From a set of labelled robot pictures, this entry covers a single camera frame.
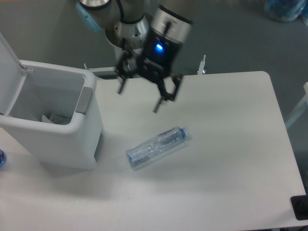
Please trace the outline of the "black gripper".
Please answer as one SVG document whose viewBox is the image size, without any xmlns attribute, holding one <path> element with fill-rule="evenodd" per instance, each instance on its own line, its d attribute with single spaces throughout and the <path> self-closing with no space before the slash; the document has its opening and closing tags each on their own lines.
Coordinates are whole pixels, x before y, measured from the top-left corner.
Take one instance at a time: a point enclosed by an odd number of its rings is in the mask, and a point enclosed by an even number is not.
<svg viewBox="0 0 308 231">
<path fill-rule="evenodd" d="M 160 97 L 154 106 L 153 112 L 157 113 L 163 101 L 175 101 L 178 90 L 183 80 L 182 74 L 170 74 L 171 66 L 182 47 L 182 43 L 170 39 L 156 30 L 149 30 L 143 49 L 138 55 L 133 49 L 124 50 L 115 67 L 120 87 L 117 90 L 121 94 L 128 79 L 135 74 L 155 83 Z M 131 70 L 128 60 L 136 60 L 137 68 Z M 167 92 L 164 78 L 169 76 L 174 84 L 172 93 Z"/>
</svg>

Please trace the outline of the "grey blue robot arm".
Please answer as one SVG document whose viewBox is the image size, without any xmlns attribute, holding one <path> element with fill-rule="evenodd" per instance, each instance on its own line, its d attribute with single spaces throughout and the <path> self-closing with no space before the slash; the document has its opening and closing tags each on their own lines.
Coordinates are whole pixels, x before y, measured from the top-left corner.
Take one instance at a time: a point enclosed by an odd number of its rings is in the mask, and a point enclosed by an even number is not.
<svg viewBox="0 0 308 231">
<path fill-rule="evenodd" d="M 105 30 L 107 39 L 121 49 L 115 72 L 121 83 L 138 75 L 157 85 L 162 102 L 175 101 L 183 75 L 172 64 L 196 17 L 192 0 L 163 0 L 149 19 L 142 0 L 79 0 L 76 10 L 92 31 Z"/>
</svg>

